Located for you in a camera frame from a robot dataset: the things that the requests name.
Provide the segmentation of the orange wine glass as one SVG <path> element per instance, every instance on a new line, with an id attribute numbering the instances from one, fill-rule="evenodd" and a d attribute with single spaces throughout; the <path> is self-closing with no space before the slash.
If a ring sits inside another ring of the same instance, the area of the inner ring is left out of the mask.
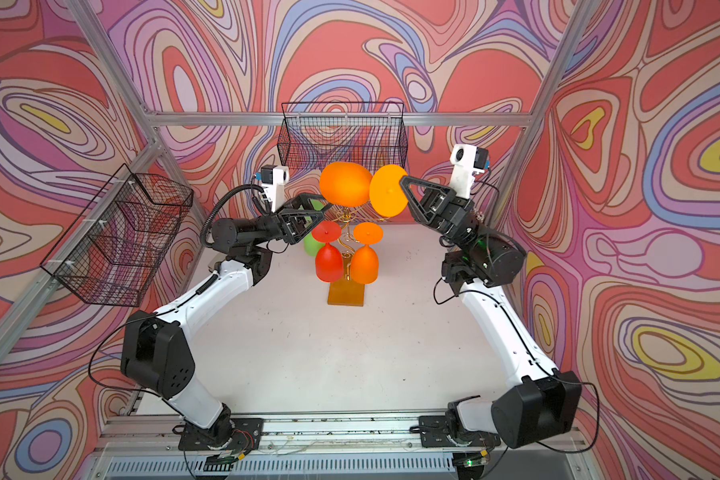
<path id="1" fill-rule="evenodd" d="M 373 245 L 383 239 L 383 230 L 375 223 L 358 224 L 353 237 L 361 247 L 354 253 L 350 264 L 350 278 L 356 283 L 367 285 L 375 282 L 379 273 L 379 258 Z"/>
<path id="2" fill-rule="evenodd" d="M 395 217 L 408 206 L 400 181 L 406 171 L 398 165 L 385 165 L 372 174 L 360 164 L 335 162 L 326 166 L 319 179 L 322 196 L 343 207 L 369 203 L 382 217 Z"/>

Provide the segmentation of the red wine glass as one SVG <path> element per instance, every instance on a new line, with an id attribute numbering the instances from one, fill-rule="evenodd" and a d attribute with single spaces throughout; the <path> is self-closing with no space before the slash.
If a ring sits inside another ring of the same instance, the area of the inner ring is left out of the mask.
<path id="1" fill-rule="evenodd" d="M 317 277 L 326 283 L 340 280 L 344 273 L 343 257 L 333 243 L 341 237 L 341 227 L 332 221 L 322 221 L 311 234 L 315 241 L 323 244 L 315 256 Z"/>

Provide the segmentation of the orange wine glass front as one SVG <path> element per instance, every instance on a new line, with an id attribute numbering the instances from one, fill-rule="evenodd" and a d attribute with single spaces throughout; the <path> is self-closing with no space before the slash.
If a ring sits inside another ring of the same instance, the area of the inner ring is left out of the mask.
<path id="1" fill-rule="evenodd" d="M 350 278 L 356 283 L 367 285 L 375 282 L 379 273 L 379 258 L 373 245 L 383 239 L 383 230 L 375 223 L 358 224 L 353 237 L 361 247 L 354 253 L 350 264 Z"/>

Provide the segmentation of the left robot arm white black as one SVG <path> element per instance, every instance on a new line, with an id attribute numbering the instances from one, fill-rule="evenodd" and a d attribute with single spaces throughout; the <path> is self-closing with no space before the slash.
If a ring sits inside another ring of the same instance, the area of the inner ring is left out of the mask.
<path id="1" fill-rule="evenodd" d="M 265 278 L 274 255 L 270 242 L 298 244 L 331 208 L 317 194 L 285 199 L 273 185 L 232 188 L 201 228 L 202 245 L 223 256 L 206 279 L 153 312 L 134 312 L 120 326 L 122 375 L 134 382 L 134 391 L 152 394 L 179 413 L 184 436 L 200 448 L 231 448 L 237 429 L 230 408 L 197 377 L 191 339 L 223 307 Z"/>

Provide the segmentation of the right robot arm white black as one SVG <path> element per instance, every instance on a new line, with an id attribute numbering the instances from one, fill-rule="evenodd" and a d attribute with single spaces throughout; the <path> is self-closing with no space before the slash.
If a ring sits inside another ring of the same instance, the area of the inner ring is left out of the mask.
<path id="1" fill-rule="evenodd" d="M 456 427 L 497 435 L 511 449 L 571 430 L 588 382 L 562 371 L 538 346 L 504 295 L 527 252 L 510 236 L 480 222 L 468 198 L 444 185 L 405 175 L 399 182 L 413 219 L 448 246 L 441 281 L 481 327 L 501 362 L 507 390 L 495 400 L 473 396 L 450 404 Z"/>

